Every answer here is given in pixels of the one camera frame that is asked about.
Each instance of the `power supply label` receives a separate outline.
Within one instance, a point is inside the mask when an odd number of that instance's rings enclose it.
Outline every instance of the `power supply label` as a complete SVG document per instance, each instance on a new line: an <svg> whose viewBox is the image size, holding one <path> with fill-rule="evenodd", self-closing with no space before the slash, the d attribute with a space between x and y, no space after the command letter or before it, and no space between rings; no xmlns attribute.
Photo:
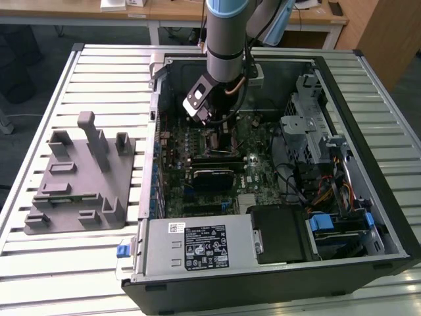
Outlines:
<svg viewBox="0 0 421 316"><path fill-rule="evenodd" d="M187 271L228 268L228 243L225 225L184 228Z"/></svg>

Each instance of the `blue tab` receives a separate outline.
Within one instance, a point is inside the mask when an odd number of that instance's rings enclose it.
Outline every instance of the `blue tab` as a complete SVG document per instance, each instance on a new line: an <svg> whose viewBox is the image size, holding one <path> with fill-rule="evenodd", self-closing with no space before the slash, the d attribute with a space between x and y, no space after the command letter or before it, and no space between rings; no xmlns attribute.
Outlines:
<svg viewBox="0 0 421 316"><path fill-rule="evenodd" d="M117 258L129 258L130 257L130 245L119 245L117 246Z"/></svg>
<svg viewBox="0 0 421 316"><path fill-rule="evenodd" d="M310 219L310 227L311 227L312 232L315 232L316 230L318 230L318 226L314 218Z"/></svg>
<svg viewBox="0 0 421 316"><path fill-rule="evenodd" d="M329 214L317 214L310 219L310 227L314 232L321 229L333 229L334 224Z"/></svg>
<svg viewBox="0 0 421 316"><path fill-rule="evenodd" d="M374 227L373 215L371 213L365 213L365 217L367 220L368 227L370 228Z"/></svg>

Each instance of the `green circuit board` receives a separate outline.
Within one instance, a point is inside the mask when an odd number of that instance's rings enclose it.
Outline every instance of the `green circuit board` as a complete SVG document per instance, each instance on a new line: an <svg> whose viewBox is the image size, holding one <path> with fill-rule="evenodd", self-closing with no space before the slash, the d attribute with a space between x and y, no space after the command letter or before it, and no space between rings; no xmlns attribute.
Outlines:
<svg viewBox="0 0 421 316"><path fill-rule="evenodd" d="M225 192L196 194L188 184L191 171L187 167L187 160L192 157L213 157L214 153L207 150L207 136L211 130L183 126L173 128L166 143L164 160L166 218L195 216L186 213L186 207L203 205L223 205L222 214L238 214L237 197L240 194L254 194L257 205L281 203L278 183L268 153L273 124L262 123L253 126L254 119L253 113L241 114L232 128L232 150L231 153L224 154L229 157L241 157L244 170L234 174L234 184Z"/></svg>

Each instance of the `slotted metal table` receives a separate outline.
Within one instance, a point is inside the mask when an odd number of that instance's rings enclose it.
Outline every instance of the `slotted metal table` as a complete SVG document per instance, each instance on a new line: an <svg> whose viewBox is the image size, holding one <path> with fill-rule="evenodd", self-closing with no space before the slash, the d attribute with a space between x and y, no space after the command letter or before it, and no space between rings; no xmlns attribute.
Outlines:
<svg viewBox="0 0 421 316"><path fill-rule="evenodd" d="M196 47L85 45L72 51L0 214L0 309L5 315L142 315L116 279L116 246L137 230L153 53ZM411 227L421 240L421 143L364 57L352 51L254 49L255 55L325 58ZM106 137L136 139L127 226L120 230L27 236L24 219L43 176L53 130L84 138L80 111L93 111ZM332 121L337 120L333 111ZM130 275L131 262L122 265ZM194 315L419 315L421 266L370 283L351 295L253 305Z"/></svg>

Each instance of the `wooden table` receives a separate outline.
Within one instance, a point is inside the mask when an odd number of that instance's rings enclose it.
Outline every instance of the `wooden table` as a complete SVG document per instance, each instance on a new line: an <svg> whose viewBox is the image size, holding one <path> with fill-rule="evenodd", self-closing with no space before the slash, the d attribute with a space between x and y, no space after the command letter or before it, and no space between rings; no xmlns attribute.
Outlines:
<svg viewBox="0 0 421 316"><path fill-rule="evenodd" d="M100 11L101 0L0 0L0 23L83 26L147 26L151 44L159 45L160 27L200 27L200 0L148 0L145 7L127 6L126 11ZM325 32L324 49L333 49L345 16L334 16L328 1L321 6L293 11L287 30Z"/></svg>

